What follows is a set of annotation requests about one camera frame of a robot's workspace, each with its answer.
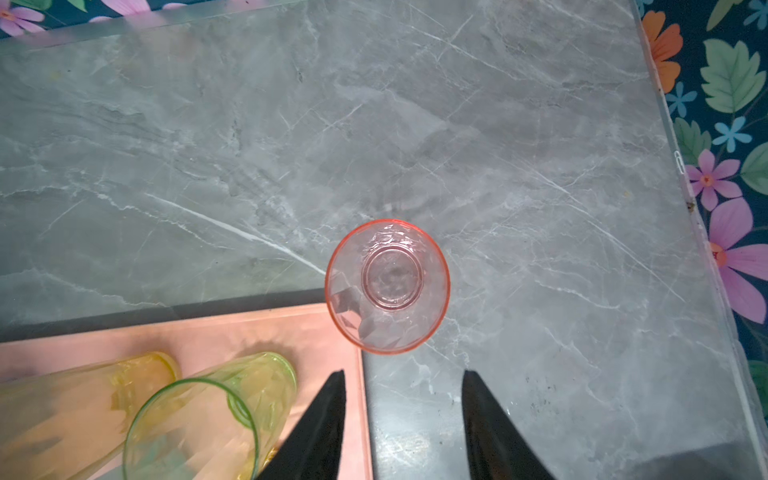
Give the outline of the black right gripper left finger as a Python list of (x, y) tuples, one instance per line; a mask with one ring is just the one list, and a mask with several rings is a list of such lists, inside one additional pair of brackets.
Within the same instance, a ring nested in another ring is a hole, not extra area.
[(257, 480), (338, 478), (346, 419), (343, 370), (331, 373)]

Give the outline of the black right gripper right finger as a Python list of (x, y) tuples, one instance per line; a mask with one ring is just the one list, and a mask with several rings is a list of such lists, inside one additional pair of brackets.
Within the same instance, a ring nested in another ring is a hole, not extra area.
[(555, 479), (477, 372), (464, 372), (461, 394), (469, 475), (472, 480)]

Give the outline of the short green glass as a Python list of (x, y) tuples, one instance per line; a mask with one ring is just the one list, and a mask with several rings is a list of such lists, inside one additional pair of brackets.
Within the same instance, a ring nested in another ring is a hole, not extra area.
[(298, 394), (282, 355), (261, 352), (176, 381), (139, 410), (122, 454), (126, 479), (253, 479)]

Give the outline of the short pink glass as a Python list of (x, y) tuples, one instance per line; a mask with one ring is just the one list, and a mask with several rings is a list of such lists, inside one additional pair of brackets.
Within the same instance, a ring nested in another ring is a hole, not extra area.
[(334, 250), (325, 275), (335, 326), (378, 355), (409, 352), (430, 339), (447, 313), (451, 279), (438, 244), (398, 219), (365, 223)]

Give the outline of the tall yellow glass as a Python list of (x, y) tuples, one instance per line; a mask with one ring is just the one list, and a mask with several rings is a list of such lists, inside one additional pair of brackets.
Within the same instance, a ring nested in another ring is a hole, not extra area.
[(181, 377), (161, 352), (1, 385), (1, 477), (87, 479), (123, 448), (146, 401)]

